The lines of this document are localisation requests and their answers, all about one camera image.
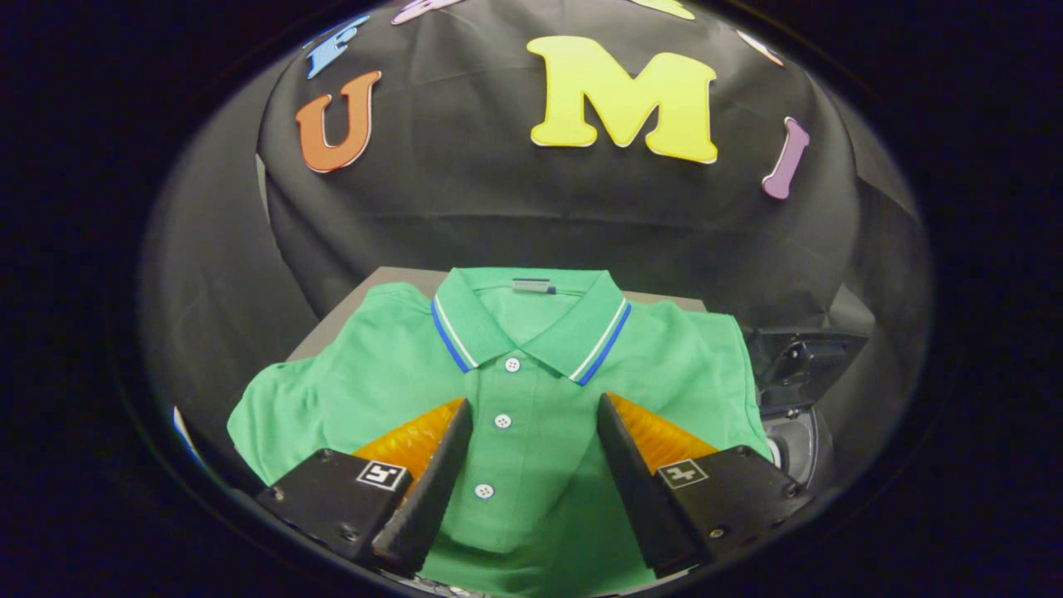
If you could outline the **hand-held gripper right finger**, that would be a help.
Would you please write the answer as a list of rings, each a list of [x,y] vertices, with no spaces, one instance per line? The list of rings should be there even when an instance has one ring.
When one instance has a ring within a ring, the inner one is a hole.
[[[811,500],[805,484],[750,447],[718,449],[609,391],[600,397],[597,438],[657,576],[747,556]]]

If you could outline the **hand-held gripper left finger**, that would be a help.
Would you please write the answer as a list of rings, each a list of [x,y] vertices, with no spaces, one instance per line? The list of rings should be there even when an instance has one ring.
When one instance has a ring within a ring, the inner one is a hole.
[[[315,451],[255,501],[347,561],[410,578],[439,533],[472,431],[468,401],[448,401],[356,452]]]

